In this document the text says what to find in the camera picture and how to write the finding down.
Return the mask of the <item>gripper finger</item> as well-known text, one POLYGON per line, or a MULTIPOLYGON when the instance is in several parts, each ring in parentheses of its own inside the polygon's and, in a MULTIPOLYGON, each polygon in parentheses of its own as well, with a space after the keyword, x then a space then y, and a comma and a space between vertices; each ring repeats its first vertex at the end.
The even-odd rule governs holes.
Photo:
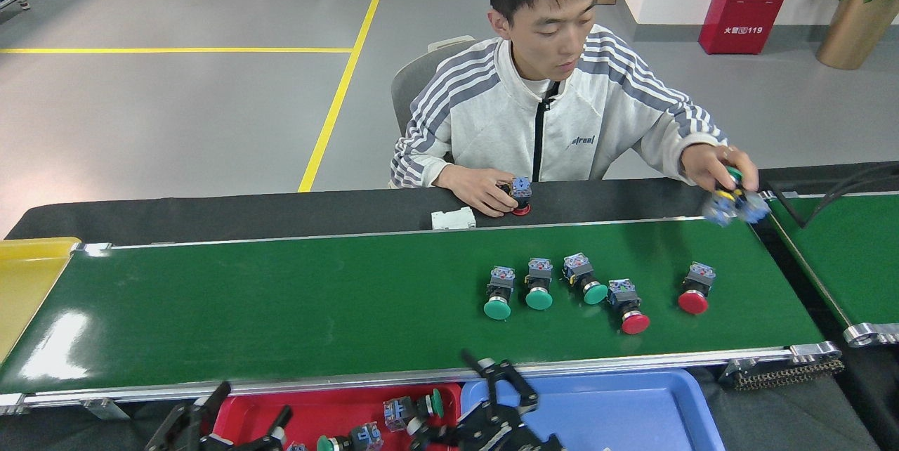
POLYGON ((486 381, 488 389, 487 413, 497 413, 499 410, 499 403, 497 402, 497 383, 499 381, 507 381, 519 394, 517 412, 533 412, 539 406, 537 392, 509 361, 495 362, 491 358, 478 360, 470 351, 462 351, 461 359, 480 378, 486 381))
POLYGON ((230 384, 216 387, 210 396, 173 407, 145 450, 229 450, 233 444, 213 433, 216 417, 231 392, 230 384))
POLYGON ((272 425, 260 438, 235 445, 232 450, 284 450, 285 428, 292 418, 292 409, 283 407, 272 425))
POLYGON ((430 426, 424 420, 413 418, 408 422, 407 432, 412 438, 410 450, 427 450, 429 445, 437 443, 462 450, 462 433, 468 428, 459 420, 458 425, 430 426))

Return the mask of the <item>person's left hand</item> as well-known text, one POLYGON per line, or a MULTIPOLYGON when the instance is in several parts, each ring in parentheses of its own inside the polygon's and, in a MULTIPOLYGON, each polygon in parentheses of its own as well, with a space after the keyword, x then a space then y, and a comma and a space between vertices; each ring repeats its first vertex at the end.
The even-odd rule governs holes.
POLYGON ((742 187, 756 192, 759 189, 758 167, 744 151, 730 145, 693 144, 681 153, 683 175, 709 192, 717 188, 737 188, 728 167, 742 174, 742 187))

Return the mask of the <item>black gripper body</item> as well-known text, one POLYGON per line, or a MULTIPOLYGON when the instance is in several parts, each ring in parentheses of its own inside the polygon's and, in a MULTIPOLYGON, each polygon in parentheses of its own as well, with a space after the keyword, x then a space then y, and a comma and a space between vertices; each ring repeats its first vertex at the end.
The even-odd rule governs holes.
POLYGON ((562 450, 555 434, 542 440, 525 425, 516 408, 482 402, 469 410, 450 431, 460 450, 562 450))

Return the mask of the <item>person's right hand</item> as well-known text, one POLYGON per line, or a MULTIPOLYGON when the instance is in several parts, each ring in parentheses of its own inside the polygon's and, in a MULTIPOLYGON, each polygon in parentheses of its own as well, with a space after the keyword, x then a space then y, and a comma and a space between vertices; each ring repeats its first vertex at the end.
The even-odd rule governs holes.
POLYGON ((431 185, 449 190, 468 207, 485 216, 498 218, 517 207, 517 201, 500 188, 503 184, 511 184, 513 179, 513 174, 498 169, 446 165, 431 185))

